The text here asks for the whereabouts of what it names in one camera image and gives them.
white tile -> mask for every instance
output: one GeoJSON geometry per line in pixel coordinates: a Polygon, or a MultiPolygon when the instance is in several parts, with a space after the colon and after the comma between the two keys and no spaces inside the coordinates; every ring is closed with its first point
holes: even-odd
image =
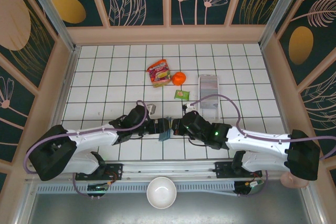
{"type": "Polygon", "coordinates": [[[255,44],[244,44],[246,55],[261,55],[260,47],[255,44]]]}
{"type": "Polygon", "coordinates": [[[91,72],[77,72],[75,73],[72,82],[73,87],[90,86],[91,72]]]}
{"type": "Polygon", "coordinates": [[[161,160],[162,159],[162,142],[156,139],[142,140],[141,160],[161,160]]]}
{"type": "Polygon", "coordinates": [[[183,84],[189,85],[189,84],[198,84],[198,72],[197,70],[185,70],[183,71],[185,74],[185,82],[183,84]]]}
{"type": "Polygon", "coordinates": [[[228,44],[229,53],[231,56],[243,56],[245,55],[245,50],[243,44],[228,44]]]}
{"type": "Polygon", "coordinates": [[[180,45],[180,56],[196,56],[195,45],[180,45]]]}
{"type": "Polygon", "coordinates": [[[216,70],[215,69],[209,69],[209,70],[199,70],[198,71],[198,76],[201,75],[216,75],[216,70]]]}
{"type": "Polygon", "coordinates": [[[253,84],[238,84],[238,95],[240,100],[256,100],[257,95],[253,84]]]}
{"type": "Polygon", "coordinates": [[[262,56],[247,56],[250,69],[265,69],[265,63],[262,56]]]}
{"type": "Polygon", "coordinates": [[[130,57],[146,57],[146,45],[132,45],[130,57]]]}
{"type": "Polygon", "coordinates": [[[128,58],[113,58],[111,71],[127,71],[128,58]]]}
{"type": "Polygon", "coordinates": [[[125,86],[127,72],[110,72],[109,86],[125,86]]]}
{"type": "Polygon", "coordinates": [[[216,69],[232,69],[230,57],[214,57],[216,69]]]}
{"type": "MultiPolygon", "coordinates": [[[[191,140],[194,144],[204,145],[203,142],[199,140],[191,140]]],[[[185,158],[186,159],[203,159],[206,158],[205,147],[195,146],[189,143],[188,139],[184,140],[185,143],[185,158]]]]}
{"type": "Polygon", "coordinates": [[[146,71],[147,71],[147,69],[151,66],[151,65],[153,65],[153,64],[155,64],[155,63],[157,63],[159,60],[162,60],[162,58],[160,58],[160,57],[147,57],[146,58],[146,71]]]}
{"type": "Polygon", "coordinates": [[[211,44],[196,44],[197,56],[212,56],[211,44]]]}
{"type": "Polygon", "coordinates": [[[180,101],[174,99],[175,92],[181,90],[181,86],[166,85],[163,87],[163,101],[180,101]]]}
{"type": "Polygon", "coordinates": [[[254,84],[270,83],[266,70],[251,70],[254,84]]]}
{"type": "Polygon", "coordinates": [[[147,45],[146,57],[162,57],[162,45],[147,45]]]}
{"type": "Polygon", "coordinates": [[[68,103],[64,120],[83,120],[85,103],[68,103]]]}
{"type": "Polygon", "coordinates": [[[128,63],[128,70],[146,70],[145,69],[145,60],[146,58],[130,58],[128,63]]]}
{"type": "Polygon", "coordinates": [[[83,121],[83,124],[82,124],[82,130],[86,130],[86,129],[90,129],[90,128],[95,128],[95,127],[100,127],[102,124],[101,124],[101,121],[100,120],[87,120],[87,121],[83,121]]]}
{"type": "Polygon", "coordinates": [[[229,56],[227,44],[212,44],[212,51],[214,56],[229,56]]]}
{"type": "Polygon", "coordinates": [[[127,86],[125,101],[136,102],[143,100],[143,86],[127,86]]]}
{"type": "Polygon", "coordinates": [[[197,70],[196,57],[181,57],[181,70],[197,70]]]}
{"type": "Polygon", "coordinates": [[[140,160],[141,157],[141,141],[128,140],[120,144],[119,160],[140,160]]]}
{"type": "Polygon", "coordinates": [[[216,70],[219,84],[235,84],[232,70],[216,70]]]}
{"type": "Polygon", "coordinates": [[[152,86],[145,87],[145,102],[153,102],[153,101],[162,101],[162,88],[158,87],[154,88],[152,86]]]}
{"type": "Polygon", "coordinates": [[[275,100],[260,100],[259,104],[263,117],[280,116],[279,109],[275,100]]]}
{"type": "Polygon", "coordinates": [[[264,118],[266,132],[268,134],[285,134],[281,118],[264,118]]]}
{"type": "Polygon", "coordinates": [[[105,161],[117,161],[119,159],[120,144],[105,145],[99,148],[99,155],[105,161]]]}
{"type": "Polygon", "coordinates": [[[274,99],[271,84],[255,84],[258,99],[274,99]]]}
{"type": "Polygon", "coordinates": [[[62,126],[66,130],[80,130],[82,121],[63,121],[62,126]]]}
{"type": "Polygon", "coordinates": [[[229,153],[226,149],[215,150],[210,147],[206,147],[208,158],[229,158],[229,153]]]}
{"type": "Polygon", "coordinates": [[[163,118],[163,102],[155,101],[151,103],[153,103],[156,106],[156,109],[155,109],[155,113],[151,115],[150,117],[152,119],[163,118]]]}
{"type": "Polygon", "coordinates": [[[233,70],[236,84],[253,83],[250,70],[233,70]]]}
{"type": "Polygon", "coordinates": [[[189,92],[189,101],[198,100],[198,85],[182,85],[182,90],[189,92]]]}
{"type": "Polygon", "coordinates": [[[262,118],[244,118],[245,129],[248,131],[265,133],[265,126],[262,118]]]}
{"type": "Polygon", "coordinates": [[[123,102],[108,102],[105,104],[104,120],[114,120],[123,115],[123,102]]]}
{"type": "Polygon", "coordinates": [[[113,57],[128,57],[130,54],[130,46],[114,46],[113,57]]]}
{"type": "Polygon", "coordinates": [[[87,103],[85,107],[84,120],[102,120],[104,103],[87,103]]]}
{"type": "MultiPolygon", "coordinates": [[[[232,126],[236,126],[238,118],[224,118],[224,123],[230,124],[232,126]]],[[[239,127],[244,129],[244,122],[243,119],[239,121],[239,127]]]]}
{"type": "Polygon", "coordinates": [[[125,87],[108,87],[107,102],[124,102],[125,87]]]}
{"type": "Polygon", "coordinates": [[[145,74],[146,74],[145,71],[128,72],[127,85],[128,86],[143,86],[145,82],[145,74]]]}
{"type": "Polygon", "coordinates": [[[163,159],[184,159],[183,138],[171,138],[163,142],[163,159]]]}
{"type": "Polygon", "coordinates": [[[90,86],[107,86],[110,72],[93,72],[90,86]]]}
{"type": "Polygon", "coordinates": [[[243,117],[245,118],[259,118],[261,117],[261,112],[257,100],[253,101],[240,101],[240,106],[242,107],[243,117]]]}
{"type": "Polygon", "coordinates": [[[110,71],[111,68],[111,58],[100,58],[96,59],[94,63],[94,71],[110,71]]]}
{"type": "Polygon", "coordinates": [[[124,115],[128,115],[132,109],[135,108],[137,104],[135,102],[125,102],[124,103],[124,115]]]}
{"type": "MultiPolygon", "coordinates": [[[[237,118],[238,117],[237,110],[229,101],[220,101],[220,104],[222,106],[222,114],[224,118],[237,118]]],[[[241,113],[239,101],[234,101],[234,104],[237,105],[238,110],[241,113]]]]}
{"type": "Polygon", "coordinates": [[[105,102],[107,86],[105,87],[90,87],[88,102],[105,102]]]}
{"type": "Polygon", "coordinates": [[[178,45],[163,45],[163,57],[180,56],[178,45]]]}
{"type": "Polygon", "coordinates": [[[164,102],[163,103],[163,114],[164,116],[170,116],[171,118],[181,118],[182,117],[182,103],[181,101],[176,102],[164,102]]]}
{"type": "Polygon", "coordinates": [[[82,46],[80,49],[79,58],[95,58],[97,46],[82,46]]]}
{"type": "Polygon", "coordinates": [[[233,69],[249,69],[246,56],[230,57],[233,69]]]}
{"type": "Polygon", "coordinates": [[[72,87],[68,102],[86,102],[89,87],[72,87]]]}
{"type": "Polygon", "coordinates": [[[112,58],[113,46],[98,46],[96,58],[112,58]]]}
{"type": "Polygon", "coordinates": [[[95,59],[79,59],[76,67],[76,72],[91,72],[95,59]]]}
{"type": "Polygon", "coordinates": [[[168,64],[169,69],[172,71],[180,70],[180,58],[179,57],[167,58],[167,64],[168,64]]]}
{"type": "Polygon", "coordinates": [[[215,69],[214,60],[210,57],[197,57],[198,69],[215,69]]]}
{"type": "Polygon", "coordinates": [[[237,88],[234,84],[221,84],[219,85],[219,93],[225,95],[231,100],[238,100],[237,88]]]}

cable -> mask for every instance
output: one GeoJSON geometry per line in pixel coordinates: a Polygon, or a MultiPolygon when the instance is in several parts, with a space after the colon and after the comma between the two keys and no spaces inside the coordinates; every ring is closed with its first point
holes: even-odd
{"type": "Polygon", "coordinates": [[[65,134],[59,134],[59,135],[55,135],[55,136],[50,136],[50,137],[47,137],[37,143],[35,143],[29,150],[28,152],[26,153],[26,156],[23,160],[23,169],[26,171],[26,173],[28,174],[37,174],[37,172],[33,172],[31,170],[28,169],[27,167],[27,161],[28,161],[28,158],[29,158],[29,155],[33,152],[33,150],[35,150],[38,146],[40,146],[41,144],[44,144],[46,142],[49,142],[51,140],[54,140],[54,139],[57,139],[57,138],[61,138],[61,137],[67,137],[67,136],[82,136],[82,135],[86,135],[86,134],[91,134],[91,133],[97,133],[97,132],[114,132],[114,131],[132,131],[138,127],[140,127],[144,121],[146,120],[147,118],[147,109],[146,109],[146,104],[141,101],[141,100],[137,100],[136,101],[136,104],[138,105],[138,103],[141,102],[142,105],[144,106],[145,108],[145,114],[144,114],[144,117],[142,119],[142,121],[137,124],[136,126],[133,126],[131,128],[128,128],[128,129],[115,129],[115,128],[102,128],[102,129],[95,129],[95,130],[90,130],[90,131],[81,131],[81,132],[74,132],[74,133],[65,133],[65,134]]]}
{"type": "Polygon", "coordinates": [[[188,140],[189,140],[189,143],[191,143],[192,145],[200,146],[200,147],[205,147],[206,146],[204,144],[194,144],[193,142],[191,142],[190,138],[188,138],[188,140]]]}
{"type": "MultiPolygon", "coordinates": [[[[237,107],[237,105],[228,97],[222,95],[222,94],[210,94],[210,95],[207,95],[201,99],[199,99],[198,101],[196,102],[193,102],[191,103],[190,105],[191,106],[194,106],[195,104],[205,100],[205,99],[208,99],[210,97],[222,97],[224,99],[226,99],[227,101],[229,101],[236,109],[237,111],[237,114],[238,114],[238,120],[237,120],[237,123],[236,123],[236,127],[238,129],[238,131],[244,135],[245,137],[250,137],[250,138],[253,138],[253,139],[256,139],[256,140],[262,140],[262,141],[269,141],[269,142],[276,142],[278,143],[279,140],[276,140],[276,139],[272,139],[272,138],[264,138],[264,137],[259,137],[259,136],[253,136],[253,135],[249,135],[249,134],[246,134],[240,127],[239,127],[239,122],[240,122],[240,119],[242,118],[240,116],[240,112],[239,112],[239,109],[237,107]]],[[[287,139],[287,140],[281,140],[282,143],[292,143],[292,142],[302,142],[302,141],[309,141],[309,140],[321,140],[321,139],[331,139],[331,140],[336,140],[336,137],[335,136],[315,136],[315,137],[304,137],[304,138],[298,138],[298,139],[287,139]]],[[[323,159],[326,159],[327,157],[331,156],[334,152],[336,152],[336,145],[335,147],[330,151],[328,152],[327,154],[325,154],[324,156],[322,156],[320,158],[320,160],[323,160],[323,159]]]]}

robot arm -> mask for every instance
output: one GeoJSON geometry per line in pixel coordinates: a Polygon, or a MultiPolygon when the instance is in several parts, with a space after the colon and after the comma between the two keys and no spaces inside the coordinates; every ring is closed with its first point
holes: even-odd
{"type": "Polygon", "coordinates": [[[257,170],[282,170],[305,179],[316,180],[319,166],[320,147],[313,141],[282,142],[281,140],[307,137],[304,132],[293,130],[292,134],[264,134],[244,131],[225,123],[210,124],[197,111],[187,112],[181,119],[173,120],[174,135],[186,135],[202,141],[213,149],[239,150],[232,168],[249,172],[257,170]],[[256,140],[259,136],[276,142],[256,140]]]}

wall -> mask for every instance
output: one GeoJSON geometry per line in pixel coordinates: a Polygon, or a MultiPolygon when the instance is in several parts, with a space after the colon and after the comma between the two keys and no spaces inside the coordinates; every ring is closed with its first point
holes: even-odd
{"type": "Polygon", "coordinates": [[[51,0],[77,44],[258,41],[278,0],[51,0]]]}
{"type": "MultiPolygon", "coordinates": [[[[265,48],[269,72],[290,129],[309,136],[336,135],[336,0],[296,0],[265,48]]],[[[322,153],[335,142],[320,140],[322,153]]],[[[320,162],[315,185],[331,223],[335,154],[320,162]]]]}
{"type": "Polygon", "coordinates": [[[0,5],[0,216],[9,223],[26,177],[24,155],[49,127],[69,50],[34,0],[0,5]]]}

white tile floor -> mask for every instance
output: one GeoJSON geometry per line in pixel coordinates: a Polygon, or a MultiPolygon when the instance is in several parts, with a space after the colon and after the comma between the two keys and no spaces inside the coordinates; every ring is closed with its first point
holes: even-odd
{"type": "MultiPolygon", "coordinates": [[[[96,127],[128,114],[139,99],[156,105],[152,118],[180,118],[182,101],[174,99],[175,90],[190,91],[190,100],[197,100],[200,74],[218,76],[219,92],[233,99],[243,114],[242,128],[284,133],[258,44],[82,47],[62,124],[73,130],[96,127]],[[152,87],[145,70],[162,58],[172,73],[186,74],[181,87],[172,83],[152,87]]],[[[221,108],[223,121],[235,124],[233,106],[221,101],[221,108]]],[[[235,154],[231,150],[193,146],[186,137],[172,135],[163,143],[157,139],[158,135],[146,135],[141,140],[101,147],[98,151],[109,161],[232,158],[235,154]]]]}

